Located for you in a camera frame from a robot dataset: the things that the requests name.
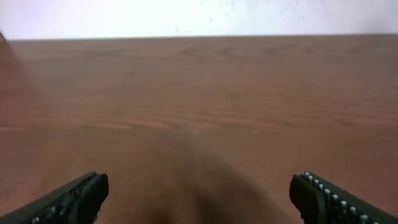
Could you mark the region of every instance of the white background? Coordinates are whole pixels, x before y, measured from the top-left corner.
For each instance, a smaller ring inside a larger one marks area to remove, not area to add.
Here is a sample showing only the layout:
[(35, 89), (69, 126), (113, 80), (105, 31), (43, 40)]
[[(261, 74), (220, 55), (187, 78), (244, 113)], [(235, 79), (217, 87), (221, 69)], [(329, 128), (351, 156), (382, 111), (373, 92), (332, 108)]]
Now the white background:
[(398, 0), (0, 0), (9, 39), (398, 33)]

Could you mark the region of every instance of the white wall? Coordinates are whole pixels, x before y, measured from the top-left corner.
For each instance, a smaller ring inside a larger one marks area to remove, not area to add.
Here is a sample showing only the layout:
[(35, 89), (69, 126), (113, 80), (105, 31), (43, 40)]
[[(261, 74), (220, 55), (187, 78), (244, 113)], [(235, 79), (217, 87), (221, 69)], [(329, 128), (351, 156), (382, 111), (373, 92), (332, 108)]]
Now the white wall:
[(0, 0), (7, 39), (398, 33), (398, 0)]

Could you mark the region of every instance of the tabletop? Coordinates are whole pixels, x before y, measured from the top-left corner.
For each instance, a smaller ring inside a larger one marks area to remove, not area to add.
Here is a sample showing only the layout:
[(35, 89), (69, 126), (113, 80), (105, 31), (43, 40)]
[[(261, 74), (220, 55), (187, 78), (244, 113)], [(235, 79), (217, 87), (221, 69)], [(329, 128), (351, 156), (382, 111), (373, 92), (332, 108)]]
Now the tabletop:
[(398, 36), (0, 44), (0, 215), (93, 170), (98, 223), (302, 223), (312, 171), (398, 215)]

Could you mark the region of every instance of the black object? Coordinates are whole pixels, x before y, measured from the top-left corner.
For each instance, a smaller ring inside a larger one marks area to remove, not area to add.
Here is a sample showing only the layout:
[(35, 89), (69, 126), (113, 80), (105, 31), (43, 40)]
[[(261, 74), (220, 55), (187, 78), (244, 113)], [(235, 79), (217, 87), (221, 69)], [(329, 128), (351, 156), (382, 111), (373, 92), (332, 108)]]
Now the black object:
[(290, 200), (305, 224), (395, 224), (398, 218), (311, 172), (293, 175)]
[(89, 172), (0, 217), (0, 224), (93, 223), (108, 192), (108, 176)]

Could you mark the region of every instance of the wooden table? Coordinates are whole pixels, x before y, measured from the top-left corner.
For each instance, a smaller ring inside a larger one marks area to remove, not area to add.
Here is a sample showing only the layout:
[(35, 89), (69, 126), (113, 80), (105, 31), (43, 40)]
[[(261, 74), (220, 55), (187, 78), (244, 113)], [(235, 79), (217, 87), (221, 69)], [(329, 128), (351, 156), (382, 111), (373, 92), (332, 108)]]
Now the wooden table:
[(98, 223), (301, 223), (289, 182), (310, 170), (398, 215), (398, 36), (9, 42), (0, 60), (0, 214), (94, 170)]

